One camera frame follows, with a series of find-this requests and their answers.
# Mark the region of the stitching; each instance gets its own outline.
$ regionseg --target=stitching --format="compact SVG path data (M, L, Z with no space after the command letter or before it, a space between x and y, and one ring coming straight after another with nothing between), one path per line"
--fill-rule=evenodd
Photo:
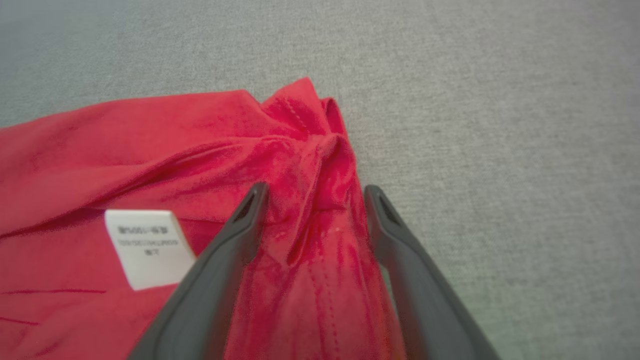
M309 276L311 276L311 285L314 287L314 294L316 295L316 313L317 313L317 317L318 317L318 327L320 326L320 290L317 287L317 283L316 283L316 278L314 277L314 274L311 272L311 262L308 262L308 267L307 267L307 271L309 272ZM322 337L322 332L320 333L320 337L321 337L321 342L320 342L320 347L321 350L323 352L323 357L326 358L326 350L324 349L324 341L323 341L323 337Z
M303 129L307 129L307 127L304 125L304 123L302 122L302 119L300 118L300 115L298 115L296 113L296 110L294 110L293 106L291 106L291 102L289 102L289 100L287 98L284 99L284 103L287 105L287 107L289 108L289 111L291 111L291 113L293 114L293 116L296 117L296 119L298 119L298 124L300 126L302 126Z
M333 345L335 346L335 358L340 360L340 348L338 347L338 332L335 329L335 317L333 315L333 302L331 296L331 289L329 287L329 277L326 275L326 263L324 262L324 254L320 254L320 261L324 270L324 287L326 288L329 303L329 315L331 316L331 329L333 331Z

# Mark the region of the care label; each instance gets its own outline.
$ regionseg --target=care label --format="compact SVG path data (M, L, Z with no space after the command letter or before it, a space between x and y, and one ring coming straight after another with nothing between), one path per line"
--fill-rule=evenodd
M196 257L165 210L107 210L104 222L133 290L181 282Z

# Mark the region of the crumpled cloth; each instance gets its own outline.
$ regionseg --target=crumpled cloth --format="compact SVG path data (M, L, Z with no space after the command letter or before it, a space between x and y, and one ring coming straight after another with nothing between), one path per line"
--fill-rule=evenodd
M309 79L106 102L0 129L0 358L125 359L175 288L132 291L104 210L168 209L201 253L269 184L225 359L398 359L338 106Z

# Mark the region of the red shirt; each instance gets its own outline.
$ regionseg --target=red shirt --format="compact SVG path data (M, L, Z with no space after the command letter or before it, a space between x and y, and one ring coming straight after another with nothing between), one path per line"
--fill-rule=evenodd
M338 106L308 79L106 102L0 129L0 358L124 359L175 286L132 291L105 209L169 209L199 254L269 183L227 359L404 357Z

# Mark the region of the seam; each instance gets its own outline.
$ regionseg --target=seam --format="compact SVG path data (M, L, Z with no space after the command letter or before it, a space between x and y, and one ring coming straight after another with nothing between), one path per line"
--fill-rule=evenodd
M329 305L329 316L331 323L331 330L333 331L333 346L335 349L335 358L336 360L340 360L340 347L338 346L338 332L335 328L335 316L333 314L333 302L331 296L331 288L329 287L329 277L326 275L326 263L324 262L324 252L320 254L320 262L323 267L324 272L324 287L327 291L327 303Z
M298 119L298 125L300 125L304 130L307 130L307 127L302 122L300 115L298 115L298 113L296 113L296 110L294 110L293 106L291 105L291 102L287 98L285 98L284 103L287 105L287 107L289 108L289 111L291 111L293 116L295 116L296 119Z

